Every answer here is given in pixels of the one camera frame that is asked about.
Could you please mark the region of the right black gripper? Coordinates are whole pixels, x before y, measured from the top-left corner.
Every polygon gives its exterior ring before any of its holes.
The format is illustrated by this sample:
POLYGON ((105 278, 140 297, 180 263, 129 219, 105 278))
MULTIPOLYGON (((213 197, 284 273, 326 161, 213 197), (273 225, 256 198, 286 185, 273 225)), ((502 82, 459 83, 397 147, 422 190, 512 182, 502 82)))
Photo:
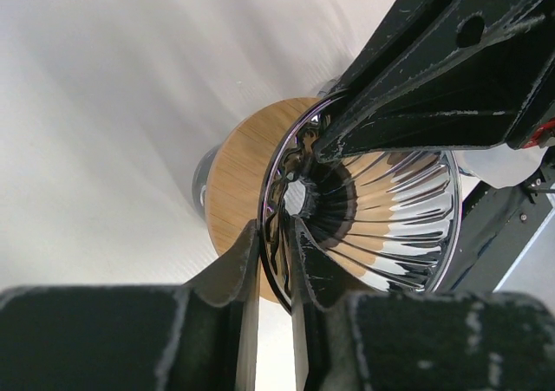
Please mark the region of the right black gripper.
POLYGON ((554 0, 396 1, 337 84, 313 148, 520 149, 554 118, 554 0))

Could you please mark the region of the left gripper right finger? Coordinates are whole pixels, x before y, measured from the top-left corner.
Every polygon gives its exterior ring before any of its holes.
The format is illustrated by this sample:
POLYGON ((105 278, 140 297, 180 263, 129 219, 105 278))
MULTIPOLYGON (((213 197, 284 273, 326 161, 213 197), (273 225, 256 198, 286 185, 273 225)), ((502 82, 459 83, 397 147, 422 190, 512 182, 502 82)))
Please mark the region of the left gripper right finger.
POLYGON ((370 290, 291 221, 300 390, 551 390, 554 319, 515 293, 370 290))

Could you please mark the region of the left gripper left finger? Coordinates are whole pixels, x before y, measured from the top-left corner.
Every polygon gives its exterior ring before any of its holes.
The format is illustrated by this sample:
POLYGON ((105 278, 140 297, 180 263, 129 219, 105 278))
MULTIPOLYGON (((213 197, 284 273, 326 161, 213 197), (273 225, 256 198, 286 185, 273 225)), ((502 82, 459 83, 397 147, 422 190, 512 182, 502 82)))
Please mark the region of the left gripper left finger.
POLYGON ((259 250, 249 222, 182 285, 5 290, 2 389, 254 389, 259 250))

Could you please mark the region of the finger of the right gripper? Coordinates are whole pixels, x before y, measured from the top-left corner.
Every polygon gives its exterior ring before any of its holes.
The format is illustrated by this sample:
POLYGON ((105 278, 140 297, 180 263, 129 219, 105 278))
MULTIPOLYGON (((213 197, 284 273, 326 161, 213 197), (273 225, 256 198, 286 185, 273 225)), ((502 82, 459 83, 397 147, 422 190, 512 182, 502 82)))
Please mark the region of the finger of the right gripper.
POLYGON ((468 66, 444 61, 456 49, 462 0, 396 0, 330 91, 337 105, 463 103, 476 86, 468 66))

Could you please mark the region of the grey glass carafe with collar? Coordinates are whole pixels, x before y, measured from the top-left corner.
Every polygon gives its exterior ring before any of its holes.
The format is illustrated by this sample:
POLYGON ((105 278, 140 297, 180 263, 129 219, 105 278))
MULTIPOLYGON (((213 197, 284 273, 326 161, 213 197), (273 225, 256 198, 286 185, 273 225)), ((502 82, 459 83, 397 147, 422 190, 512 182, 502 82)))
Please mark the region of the grey glass carafe with collar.
POLYGON ((215 160, 221 144, 214 146, 208 150, 205 155, 201 158, 193 175, 192 181, 192 196, 194 208, 199 217, 205 221, 206 220, 206 188, 207 181, 209 177, 210 170, 212 168, 213 161, 215 160))

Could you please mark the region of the white paper cone filter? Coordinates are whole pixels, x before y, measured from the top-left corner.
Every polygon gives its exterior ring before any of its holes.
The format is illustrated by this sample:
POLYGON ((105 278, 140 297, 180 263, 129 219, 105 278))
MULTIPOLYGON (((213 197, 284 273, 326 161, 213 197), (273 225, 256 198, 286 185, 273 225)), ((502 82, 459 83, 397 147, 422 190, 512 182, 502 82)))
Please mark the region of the white paper cone filter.
POLYGON ((511 149, 507 144, 482 150, 454 151, 459 169, 493 188, 517 186, 540 167, 547 147, 511 149))

